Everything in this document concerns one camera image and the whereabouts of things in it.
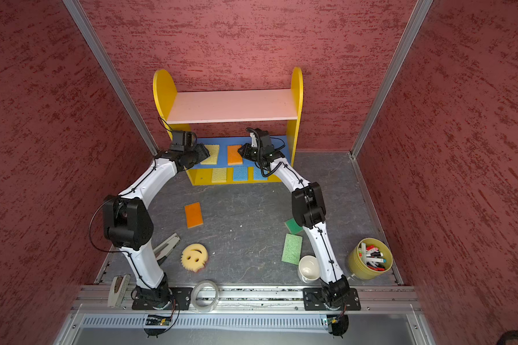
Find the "green scrub sponge dark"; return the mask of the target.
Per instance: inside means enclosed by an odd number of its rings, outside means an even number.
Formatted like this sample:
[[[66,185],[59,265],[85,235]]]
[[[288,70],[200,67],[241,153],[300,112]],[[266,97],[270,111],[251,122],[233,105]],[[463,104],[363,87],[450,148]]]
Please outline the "green scrub sponge dark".
[[[303,228],[299,226],[299,224],[297,224],[297,222],[293,218],[286,221],[285,225],[289,232],[293,235],[297,235],[299,234],[299,232],[303,231]]]

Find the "light green sponge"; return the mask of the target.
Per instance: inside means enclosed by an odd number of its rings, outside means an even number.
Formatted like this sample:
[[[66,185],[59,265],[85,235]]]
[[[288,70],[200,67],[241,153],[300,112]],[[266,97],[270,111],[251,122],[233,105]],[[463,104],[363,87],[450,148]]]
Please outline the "light green sponge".
[[[294,234],[286,234],[281,261],[298,265],[302,252],[303,238]]]

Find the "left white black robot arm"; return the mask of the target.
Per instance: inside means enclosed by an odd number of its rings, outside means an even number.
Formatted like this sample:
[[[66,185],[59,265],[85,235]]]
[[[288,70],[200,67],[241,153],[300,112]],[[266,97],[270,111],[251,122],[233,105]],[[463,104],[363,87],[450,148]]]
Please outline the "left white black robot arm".
[[[108,195],[99,207],[103,211],[104,238],[128,261],[136,278],[136,296],[158,310],[170,306],[173,298],[167,275],[153,251],[154,224],[148,207],[171,178],[210,156],[194,132],[173,130],[171,134],[169,150],[159,152],[130,187],[118,195]]]

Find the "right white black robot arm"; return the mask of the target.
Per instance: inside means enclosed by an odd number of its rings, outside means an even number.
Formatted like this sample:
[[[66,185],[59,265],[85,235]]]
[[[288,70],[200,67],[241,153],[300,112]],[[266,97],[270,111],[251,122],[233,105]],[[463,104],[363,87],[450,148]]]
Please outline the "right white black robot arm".
[[[273,145],[268,132],[250,127],[246,132],[250,134],[251,142],[238,150],[239,155],[256,164],[264,178],[275,175],[291,192],[293,219],[305,231],[319,263],[322,301],[331,309],[340,308],[351,288],[327,234],[326,207],[320,184],[310,182],[296,172],[282,148]]]

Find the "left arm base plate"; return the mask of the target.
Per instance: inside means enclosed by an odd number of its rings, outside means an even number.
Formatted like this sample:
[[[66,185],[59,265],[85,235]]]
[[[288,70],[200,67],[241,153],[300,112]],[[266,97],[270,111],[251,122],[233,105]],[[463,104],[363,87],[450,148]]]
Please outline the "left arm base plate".
[[[135,311],[187,311],[191,303],[191,287],[170,287],[165,291],[136,290],[132,301],[132,310]]]

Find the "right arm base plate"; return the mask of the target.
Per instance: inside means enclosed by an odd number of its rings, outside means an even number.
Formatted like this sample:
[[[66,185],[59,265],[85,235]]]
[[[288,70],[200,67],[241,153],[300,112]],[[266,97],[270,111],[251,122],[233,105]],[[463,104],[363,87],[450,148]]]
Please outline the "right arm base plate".
[[[320,287],[306,287],[302,290],[302,295],[306,311],[361,310],[361,302],[355,288],[350,288],[343,297],[329,297],[328,293]]]

